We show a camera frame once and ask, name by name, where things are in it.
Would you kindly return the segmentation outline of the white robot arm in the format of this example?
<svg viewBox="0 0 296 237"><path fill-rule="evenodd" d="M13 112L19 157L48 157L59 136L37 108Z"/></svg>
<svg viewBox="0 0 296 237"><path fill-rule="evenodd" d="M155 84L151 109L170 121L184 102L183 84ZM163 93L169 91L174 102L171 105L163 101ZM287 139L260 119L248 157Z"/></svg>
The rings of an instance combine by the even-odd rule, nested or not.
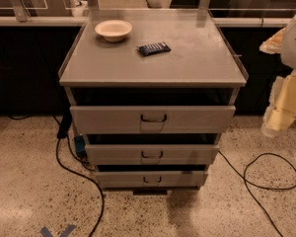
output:
<svg viewBox="0 0 296 237"><path fill-rule="evenodd" d="M264 41L259 50L268 54L278 53L281 62L292 69L287 77L276 77L263 116L261 132L275 137L296 119L296 14L285 28Z"/></svg>

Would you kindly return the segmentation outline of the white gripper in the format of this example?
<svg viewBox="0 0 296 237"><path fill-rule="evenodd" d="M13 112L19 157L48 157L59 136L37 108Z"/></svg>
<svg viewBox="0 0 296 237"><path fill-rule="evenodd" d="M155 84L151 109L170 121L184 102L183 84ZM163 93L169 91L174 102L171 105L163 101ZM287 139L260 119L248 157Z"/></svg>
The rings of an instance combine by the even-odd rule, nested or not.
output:
<svg viewBox="0 0 296 237"><path fill-rule="evenodd" d="M285 28L264 41L259 50L267 54L281 52ZM269 95L261 132L267 137L275 137L287 130L296 119L296 70L287 77L277 76Z"/></svg>

